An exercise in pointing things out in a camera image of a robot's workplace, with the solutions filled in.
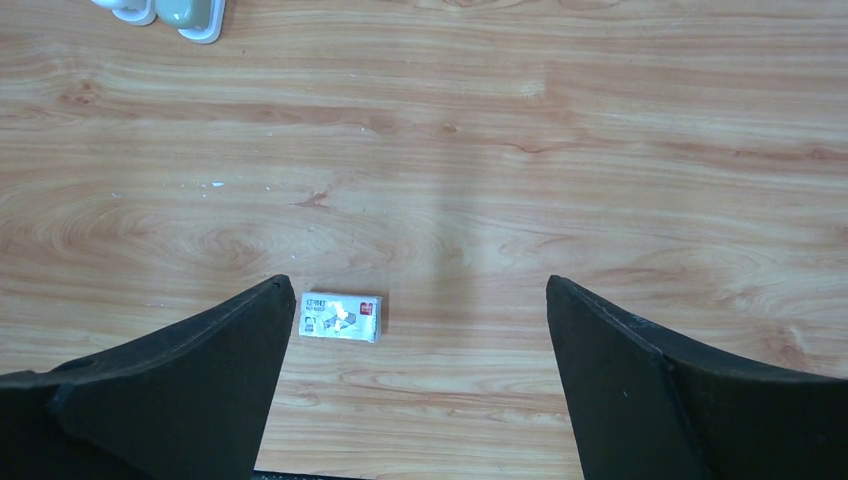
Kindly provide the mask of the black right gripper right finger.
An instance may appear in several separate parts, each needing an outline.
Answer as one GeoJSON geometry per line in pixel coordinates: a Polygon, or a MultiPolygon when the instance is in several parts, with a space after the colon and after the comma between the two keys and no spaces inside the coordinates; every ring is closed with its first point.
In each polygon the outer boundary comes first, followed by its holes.
{"type": "Polygon", "coordinates": [[[570,279],[547,322],[588,479],[843,479],[847,383],[747,359],[570,279]]]}

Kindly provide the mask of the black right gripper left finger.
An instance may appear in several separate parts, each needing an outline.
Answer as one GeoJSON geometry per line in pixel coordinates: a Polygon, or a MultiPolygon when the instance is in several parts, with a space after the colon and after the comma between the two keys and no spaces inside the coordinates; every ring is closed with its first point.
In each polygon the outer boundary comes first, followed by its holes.
{"type": "Polygon", "coordinates": [[[46,372],[1,378],[5,479],[248,479],[296,299],[276,275],[46,372]]]}

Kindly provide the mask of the white staple box red label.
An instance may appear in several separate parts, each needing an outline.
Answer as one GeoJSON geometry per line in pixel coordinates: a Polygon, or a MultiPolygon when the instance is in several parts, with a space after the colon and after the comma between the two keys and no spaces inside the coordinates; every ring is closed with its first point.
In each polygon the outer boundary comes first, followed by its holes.
{"type": "Polygon", "coordinates": [[[301,337],[376,343],[381,335],[381,296],[305,292],[301,297],[301,337]]]}

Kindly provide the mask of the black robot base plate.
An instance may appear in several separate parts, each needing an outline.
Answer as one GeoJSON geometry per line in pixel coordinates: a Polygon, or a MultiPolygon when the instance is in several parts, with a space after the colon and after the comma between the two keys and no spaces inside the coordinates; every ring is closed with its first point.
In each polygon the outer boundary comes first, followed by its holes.
{"type": "Polygon", "coordinates": [[[254,470],[251,475],[252,480],[359,480],[358,478],[338,477],[338,476],[323,476],[315,474],[299,474],[274,472],[264,470],[254,470]]]}

